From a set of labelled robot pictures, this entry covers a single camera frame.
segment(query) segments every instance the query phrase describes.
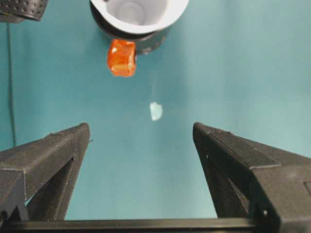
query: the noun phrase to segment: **translucent orange block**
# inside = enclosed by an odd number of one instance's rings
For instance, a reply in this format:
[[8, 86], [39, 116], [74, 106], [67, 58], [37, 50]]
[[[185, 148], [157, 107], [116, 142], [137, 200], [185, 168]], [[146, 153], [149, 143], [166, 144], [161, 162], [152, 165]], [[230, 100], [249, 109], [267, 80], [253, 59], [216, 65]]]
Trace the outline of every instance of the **translucent orange block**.
[[108, 51], [107, 65], [115, 76], [131, 77], [136, 70], [135, 42], [114, 39]]

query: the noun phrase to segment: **white bowl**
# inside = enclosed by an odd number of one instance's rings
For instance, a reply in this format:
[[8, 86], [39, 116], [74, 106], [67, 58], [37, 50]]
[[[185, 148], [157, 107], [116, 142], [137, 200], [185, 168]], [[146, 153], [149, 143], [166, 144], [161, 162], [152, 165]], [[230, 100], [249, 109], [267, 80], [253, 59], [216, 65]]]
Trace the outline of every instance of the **white bowl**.
[[115, 28], [145, 34], [167, 28], [185, 11], [189, 0], [91, 0]]

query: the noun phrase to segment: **black cylindrical holder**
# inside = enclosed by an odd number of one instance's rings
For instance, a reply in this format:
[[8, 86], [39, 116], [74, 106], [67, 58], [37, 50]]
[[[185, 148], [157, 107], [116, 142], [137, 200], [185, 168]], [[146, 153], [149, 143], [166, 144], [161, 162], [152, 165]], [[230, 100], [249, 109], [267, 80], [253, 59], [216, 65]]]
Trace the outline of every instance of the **black cylindrical holder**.
[[0, 0], [0, 12], [40, 21], [49, 0]]
[[151, 32], [147, 34], [131, 34], [123, 32], [116, 27], [112, 26], [96, 9], [93, 3], [90, 1], [90, 8], [93, 17], [98, 26], [103, 30], [109, 39], [122, 39], [128, 41], [134, 41], [136, 44], [136, 54], [148, 54], [151, 51], [157, 49], [166, 39], [170, 27], [162, 29], [160, 31]]

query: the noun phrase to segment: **teal table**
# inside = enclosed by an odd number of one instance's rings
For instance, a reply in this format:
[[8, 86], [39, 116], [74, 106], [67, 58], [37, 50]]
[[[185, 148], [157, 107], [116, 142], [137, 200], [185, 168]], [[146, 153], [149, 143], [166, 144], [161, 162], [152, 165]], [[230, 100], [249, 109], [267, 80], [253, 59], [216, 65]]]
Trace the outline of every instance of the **teal table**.
[[[20, 145], [88, 122], [93, 141], [67, 219], [215, 217], [194, 122], [311, 155], [310, 9], [309, 0], [191, 0], [123, 79], [105, 65], [109, 44], [88, 1], [51, 0], [40, 23], [10, 25], [11, 50], [0, 25], [0, 149], [14, 135]], [[163, 107], [158, 121], [151, 102]]]

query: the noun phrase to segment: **small white object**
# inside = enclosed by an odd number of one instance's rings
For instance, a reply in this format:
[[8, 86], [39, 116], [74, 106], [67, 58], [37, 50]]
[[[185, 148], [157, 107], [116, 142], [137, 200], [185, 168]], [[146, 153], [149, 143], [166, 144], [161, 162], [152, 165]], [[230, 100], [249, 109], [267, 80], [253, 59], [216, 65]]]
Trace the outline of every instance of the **small white object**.
[[145, 34], [171, 26], [185, 11], [189, 0], [91, 0], [115, 28]]
[[156, 102], [150, 103], [150, 114], [151, 120], [153, 121], [160, 120], [163, 115], [162, 105]]

